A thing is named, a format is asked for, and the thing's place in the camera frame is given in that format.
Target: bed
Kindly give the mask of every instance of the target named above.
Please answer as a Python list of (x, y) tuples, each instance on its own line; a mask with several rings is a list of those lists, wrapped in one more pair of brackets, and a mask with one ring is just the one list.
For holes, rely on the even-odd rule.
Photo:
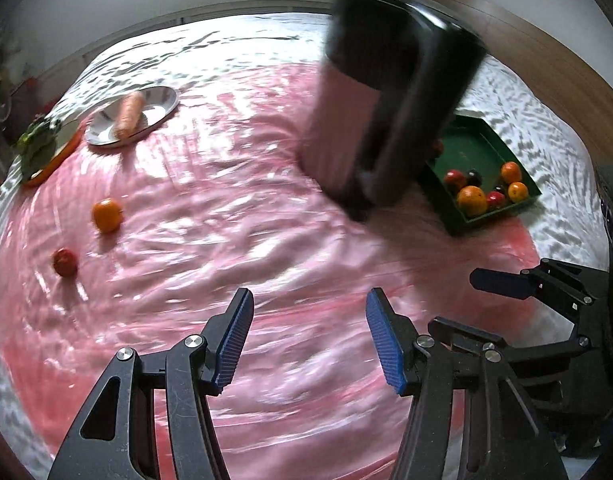
[[(567, 322), (538, 302), (472, 291), (467, 276), (543, 257), (606, 269), (592, 163), (575, 131), (489, 56), (457, 112), (484, 118), (510, 146), (542, 190), (538, 204), (453, 240), (413, 186), (400, 205), (354, 224), (293, 157), (326, 27), (320, 14), (231, 16), (122, 41), (51, 115), (75, 118), (162, 84), (181, 94), (175, 116), (119, 153), (80, 146), (35, 192), (18, 189), (14, 163), (0, 192), (0, 430), (36, 478), (114, 349), (170, 347), (238, 285), (253, 291), (256, 317), (234, 384), (211, 402), (236, 479), (387, 478), (409, 401), (385, 385), (371, 345), (362, 309), (371, 286), (418, 328), (442, 314), (515, 344), (567, 337)], [(111, 241), (88, 222), (92, 201), (108, 195), (128, 213)], [(75, 288), (50, 275), (45, 251), (56, 244), (86, 260)]]

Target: red fruit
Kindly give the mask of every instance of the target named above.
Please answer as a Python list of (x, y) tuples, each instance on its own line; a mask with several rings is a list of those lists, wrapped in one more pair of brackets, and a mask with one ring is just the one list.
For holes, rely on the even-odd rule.
[(466, 186), (466, 177), (464, 173), (458, 170), (446, 171), (444, 176), (444, 184), (453, 193), (458, 193), (462, 187)]
[(77, 256), (69, 249), (60, 249), (53, 253), (53, 268), (63, 278), (72, 278), (77, 274)]
[(504, 207), (506, 197), (499, 191), (491, 191), (486, 196), (486, 203), (489, 205), (489, 209), (499, 209)]
[(444, 142), (442, 139), (433, 141), (433, 158), (439, 158), (444, 153)]

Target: metal screw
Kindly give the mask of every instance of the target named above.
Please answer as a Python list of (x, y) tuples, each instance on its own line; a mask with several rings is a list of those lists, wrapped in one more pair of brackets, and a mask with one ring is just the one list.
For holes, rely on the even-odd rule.
[(184, 345), (189, 348), (195, 348), (204, 344), (204, 338), (201, 335), (193, 334), (184, 339)]
[(435, 339), (430, 335), (421, 335), (417, 338), (417, 344), (422, 348), (433, 348), (435, 345)]
[(491, 363), (499, 363), (502, 361), (502, 356), (499, 355), (499, 352), (494, 350), (487, 350), (484, 352), (484, 357), (486, 357), (486, 360), (490, 361)]
[(118, 352), (115, 354), (115, 357), (117, 357), (120, 361), (128, 361), (131, 359), (131, 357), (133, 357), (133, 349), (129, 348), (128, 346), (120, 348), (120, 350), (118, 350)]

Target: wooden headboard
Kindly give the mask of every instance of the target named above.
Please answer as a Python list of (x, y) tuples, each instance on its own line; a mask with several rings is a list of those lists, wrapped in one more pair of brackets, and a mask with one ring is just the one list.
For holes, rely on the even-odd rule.
[(535, 25), (484, 0), (434, 0), (480, 34), (491, 56), (580, 136), (595, 165), (613, 162), (613, 89)]

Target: carrot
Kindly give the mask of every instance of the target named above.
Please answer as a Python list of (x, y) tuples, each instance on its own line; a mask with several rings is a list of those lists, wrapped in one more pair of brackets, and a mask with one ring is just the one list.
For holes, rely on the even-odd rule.
[(113, 133), (118, 139), (126, 139), (136, 132), (143, 108), (142, 92), (131, 92), (122, 99), (113, 126)]

